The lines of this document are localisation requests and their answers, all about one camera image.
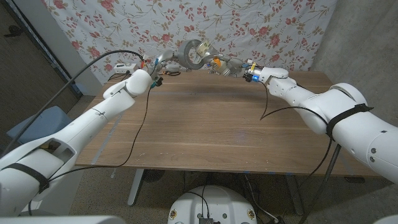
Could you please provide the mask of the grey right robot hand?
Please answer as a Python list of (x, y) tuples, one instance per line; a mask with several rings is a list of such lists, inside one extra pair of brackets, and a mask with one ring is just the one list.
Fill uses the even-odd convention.
[(224, 77), (240, 78), (245, 73), (244, 62), (241, 59), (227, 55), (211, 56), (208, 64), (215, 73)]

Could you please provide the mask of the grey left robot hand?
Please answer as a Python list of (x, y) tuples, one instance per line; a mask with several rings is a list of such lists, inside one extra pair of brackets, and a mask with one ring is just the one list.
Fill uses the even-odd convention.
[(188, 71), (187, 67), (183, 67), (179, 64), (175, 54), (176, 52), (173, 50), (166, 50), (164, 53), (158, 55), (152, 64), (152, 71), (150, 74), (153, 75), (154, 73), (158, 73), (163, 68), (165, 68), (167, 72)]

